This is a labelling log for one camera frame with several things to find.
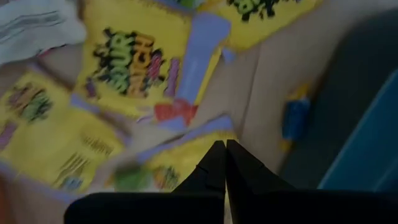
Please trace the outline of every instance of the white fabric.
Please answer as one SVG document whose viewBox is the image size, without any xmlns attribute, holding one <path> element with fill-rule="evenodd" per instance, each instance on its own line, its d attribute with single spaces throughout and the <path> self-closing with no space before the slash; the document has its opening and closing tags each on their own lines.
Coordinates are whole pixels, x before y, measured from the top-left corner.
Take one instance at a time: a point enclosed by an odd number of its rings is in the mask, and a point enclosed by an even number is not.
<svg viewBox="0 0 398 224">
<path fill-rule="evenodd" d="M 66 0 L 16 0 L 0 6 L 0 65 L 83 42 L 84 25 Z"/>
</svg>

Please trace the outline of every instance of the white cloth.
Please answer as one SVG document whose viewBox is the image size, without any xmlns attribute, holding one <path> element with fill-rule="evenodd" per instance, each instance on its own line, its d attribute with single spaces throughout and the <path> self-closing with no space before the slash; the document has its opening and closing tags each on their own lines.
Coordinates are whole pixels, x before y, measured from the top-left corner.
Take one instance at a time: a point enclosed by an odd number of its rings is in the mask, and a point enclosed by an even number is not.
<svg viewBox="0 0 398 224">
<path fill-rule="evenodd" d="M 0 6 L 0 65 L 77 44 L 85 37 L 72 1 L 16 0 Z"/>
</svg>

